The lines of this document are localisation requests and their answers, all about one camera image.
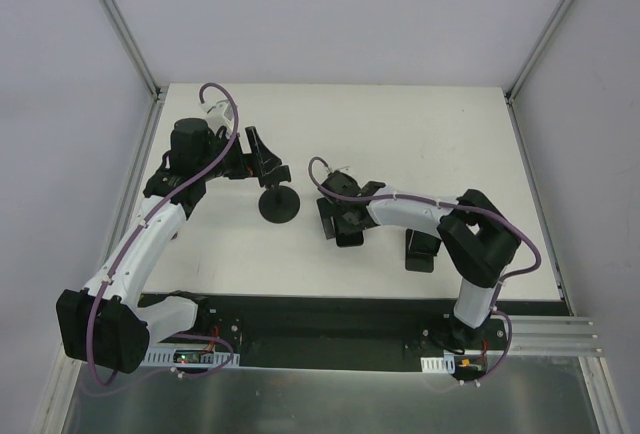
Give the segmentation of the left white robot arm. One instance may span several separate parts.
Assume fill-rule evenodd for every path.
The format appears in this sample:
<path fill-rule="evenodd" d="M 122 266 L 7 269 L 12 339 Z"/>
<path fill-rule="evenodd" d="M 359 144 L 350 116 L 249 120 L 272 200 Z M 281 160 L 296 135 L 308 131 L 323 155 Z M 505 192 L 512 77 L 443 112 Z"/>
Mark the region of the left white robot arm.
<path fill-rule="evenodd" d="M 212 130 L 199 118 L 174 124 L 170 148 L 146 183 L 129 231 L 82 289 L 66 289 L 56 302 L 68 357 L 130 374 L 156 343 L 178 334 L 199 343 L 213 333 L 202 294 L 174 291 L 147 307 L 139 299 L 164 249 L 204 197 L 208 181 L 255 178 L 264 190 L 260 199 L 270 201 L 276 187 L 291 180 L 288 166 L 266 147 L 256 128 L 245 133 L 249 152 L 227 127 Z"/>

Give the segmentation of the black round base phone stand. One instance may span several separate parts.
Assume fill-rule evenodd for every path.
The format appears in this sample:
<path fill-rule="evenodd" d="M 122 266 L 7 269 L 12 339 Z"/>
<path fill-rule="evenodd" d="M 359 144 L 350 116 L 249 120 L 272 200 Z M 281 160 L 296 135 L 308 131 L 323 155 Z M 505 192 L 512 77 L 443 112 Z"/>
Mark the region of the black round base phone stand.
<path fill-rule="evenodd" d="M 264 188 L 259 198 L 259 212 L 270 223 L 288 223 L 299 213 L 300 197 L 287 183 L 284 182 L 276 188 Z"/>

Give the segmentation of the black folding phone stand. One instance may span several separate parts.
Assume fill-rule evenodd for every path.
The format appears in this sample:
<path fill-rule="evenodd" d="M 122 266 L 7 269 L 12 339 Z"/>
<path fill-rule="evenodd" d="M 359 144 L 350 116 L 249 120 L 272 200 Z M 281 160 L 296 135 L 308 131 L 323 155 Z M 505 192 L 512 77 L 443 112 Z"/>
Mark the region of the black folding phone stand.
<path fill-rule="evenodd" d="M 429 234 L 405 231 L 405 269 L 410 272 L 432 273 L 441 240 Z"/>

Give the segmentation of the silver edged black phone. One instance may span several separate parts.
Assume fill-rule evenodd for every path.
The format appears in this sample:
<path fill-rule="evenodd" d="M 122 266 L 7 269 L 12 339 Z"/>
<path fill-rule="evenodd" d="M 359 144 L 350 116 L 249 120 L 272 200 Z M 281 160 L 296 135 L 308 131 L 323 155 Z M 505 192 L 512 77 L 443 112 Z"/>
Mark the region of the silver edged black phone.
<path fill-rule="evenodd" d="M 423 255 L 427 252 L 428 243 L 425 234 L 419 231 L 407 229 L 405 232 L 406 253 L 410 255 Z"/>

